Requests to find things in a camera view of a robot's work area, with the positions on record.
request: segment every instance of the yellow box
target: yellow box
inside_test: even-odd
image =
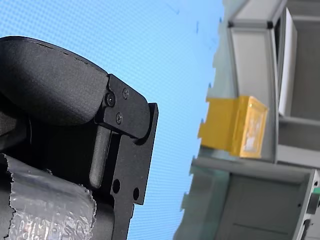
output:
[[[200,125],[201,145],[241,158],[261,158],[268,108],[253,96],[207,98],[206,122]]]

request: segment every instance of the black metal bracket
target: black metal bracket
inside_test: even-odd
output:
[[[134,204],[142,205],[151,163],[155,140],[158,106],[149,103],[150,122],[145,137],[134,140],[126,135],[113,134],[103,175],[100,192],[113,204],[114,229],[113,240],[127,239],[130,219],[133,216]]]
[[[109,74],[106,94],[94,120],[112,131],[141,139],[149,128],[150,111],[140,93]]]

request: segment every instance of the black rubber pad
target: black rubber pad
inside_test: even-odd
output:
[[[89,122],[107,83],[104,70],[75,53],[32,38],[0,38],[0,92],[41,121]]]

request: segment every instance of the clear tape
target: clear tape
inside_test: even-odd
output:
[[[89,240],[96,202],[83,186],[6,156],[15,210],[6,240]]]

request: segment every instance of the blue backdrop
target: blue backdrop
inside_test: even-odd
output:
[[[170,240],[181,222],[223,11],[222,0],[0,0],[0,37],[66,48],[158,103],[146,198],[129,240]]]

